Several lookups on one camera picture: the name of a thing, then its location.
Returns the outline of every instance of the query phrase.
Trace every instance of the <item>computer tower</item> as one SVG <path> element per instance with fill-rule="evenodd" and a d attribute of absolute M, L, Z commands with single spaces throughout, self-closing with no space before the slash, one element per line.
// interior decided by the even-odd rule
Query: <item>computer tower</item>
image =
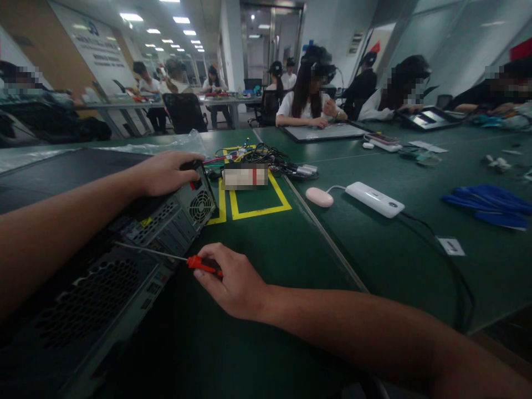
<path fill-rule="evenodd" d="M 83 149 L 5 172 L 0 214 L 147 157 Z M 77 399 L 102 384 L 175 268 L 184 267 L 114 243 L 184 256 L 216 208 L 203 166 L 196 166 L 200 181 L 135 201 L 0 325 L 0 397 Z"/>

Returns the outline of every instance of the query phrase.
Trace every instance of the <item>fan grille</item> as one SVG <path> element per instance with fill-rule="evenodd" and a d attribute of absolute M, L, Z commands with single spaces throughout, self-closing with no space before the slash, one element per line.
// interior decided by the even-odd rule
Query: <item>fan grille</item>
<path fill-rule="evenodd" d="M 124 259 L 93 265 L 45 309 L 35 327 L 44 348 L 62 348 L 107 325 L 138 286 L 136 262 Z"/>
<path fill-rule="evenodd" d="M 190 216 L 195 221 L 202 223 L 211 211 L 212 205 L 209 194 L 206 191 L 202 191 L 192 200 L 189 206 Z"/>

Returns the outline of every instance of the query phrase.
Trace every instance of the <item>green workbench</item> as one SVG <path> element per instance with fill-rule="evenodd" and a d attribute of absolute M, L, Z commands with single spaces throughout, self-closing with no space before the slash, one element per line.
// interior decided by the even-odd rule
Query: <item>green workbench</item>
<path fill-rule="evenodd" d="M 202 133 L 209 154 L 241 146 L 252 130 Z M 169 144 L 175 136 L 82 145 L 0 150 L 6 156 L 78 147 Z M 206 226 L 190 254 L 222 242 L 245 253 L 267 283 L 301 288 L 358 287 L 282 178 L 277 183 L 291 210 Z M 218 184 L 212 185 L 220 204 Z M 272 186 L 236 194 L 240 213 L 280 206 Z M 228 316 L 188 269 L 178 270 L 134 336 L 97 397 L 324 398 L 351 382 L 346 363 L 276 328 Z"/>
<path fill-rule="evenodd" d="M 427 222 L 436 234 L 458 238 L 466 256 L 454 257 L 476 298 L 468 332 L 529 306 L 532 303 L 532 233 L 493 226 L 472 212 L 440 200 L 458 186 L 492 184 L 532 202 L 532 186 L 518 177 L 532 165 L 532 136 L 461 125 L 435 132 L 406 130 L 396 124 L 367 123 L 367 127 L 398 137 L 402 143 L 422 140 L 449 152 L 443 162 L 424 167 L 377 147 L 362 148 L 363 140 L 336 140 L 297 144 L 276 128 L 256 129 L 270 146 L 295 163 L 317 166 L 320 178 L 294 182 L 302 197 L 309 187 L 327 190 L 361 181 L 406 205 L 405 211 Z M 501 150 L 519 150 L 516 157 Z M 504 175 L 481 163 L 491 154 L 502 156 L 514 167 Z M 370 292 L 415 306 L 449 325 L 463 320 L 469 310 L 462 286 L 445 257 L 434 247 L 424 226 L 398 216 L 387 219 L 343 193 L 331 191 L 335 203 L 320 208 L 306 200 Z"/>

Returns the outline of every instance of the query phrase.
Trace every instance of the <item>computer mouse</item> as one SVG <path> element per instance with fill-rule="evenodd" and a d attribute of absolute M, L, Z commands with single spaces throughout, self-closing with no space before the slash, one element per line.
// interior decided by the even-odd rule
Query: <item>computer mouse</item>
<path fill-rule="evenodd" d="M 319 205 L 322 208 L 329 208 L 334 202 L 334 199 L 331 194 L 316 187 L 310 187 L 305 192 L 305 195 L 310 201 L 314 202 L 316 205 Z"/>

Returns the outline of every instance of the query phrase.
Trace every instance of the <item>hand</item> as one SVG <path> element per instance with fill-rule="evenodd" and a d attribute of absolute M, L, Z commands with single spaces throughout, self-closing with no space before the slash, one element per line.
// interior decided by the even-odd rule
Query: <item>hand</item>
<path fill-rule="evenodd" d="M 310 126 L 317 126 L 320 129 L 326 128 L 328 124 L 329 124 L 329 122 L 327 122 L 327 119 L 322 118 L 322 117 L 309 119 L 309 125 Z"/>
<path fill-rule="evenodd" d="M 338 109 L 336 108 L 336 103 L 333 99 L 327 100 L 325 106 L 323 107 L 323 113 L 327 116 L 336 117 L 338 114 Z"/>
<path fill-rule="evenodd" d="M 514 107 L 516 107 L 516 104 L 514 104 L 514 103 L 505 103 L 505 104 L 499 105 L 497 108 L 495 108 L 492 111 L 488 111 L 488 114 L 489 115 L 506 114 L 506 113 L 512 111 L 514 109 Z"/>
<path fill-rule="evenodd" d="M 269 301 L 270 286 L 253 269 L 248 258 L 220 243 L 204 246 L 198 256 L 214 259 L 222 268 L 222 281 L 211 273 L 194 270 L 194 277 L 218 305 L 233 317 L 258 320 Z"/>
<path fill-rule="evenodd" d="M 157 197 L 175 191 L 192 180 L 199 180 L 196 171 L 180 171 L 179 167 L 186 162 L 204 159 L 200 154 L 165 151 L 121 173 L 130 184 L 138 186 L 140 196 Z"/>

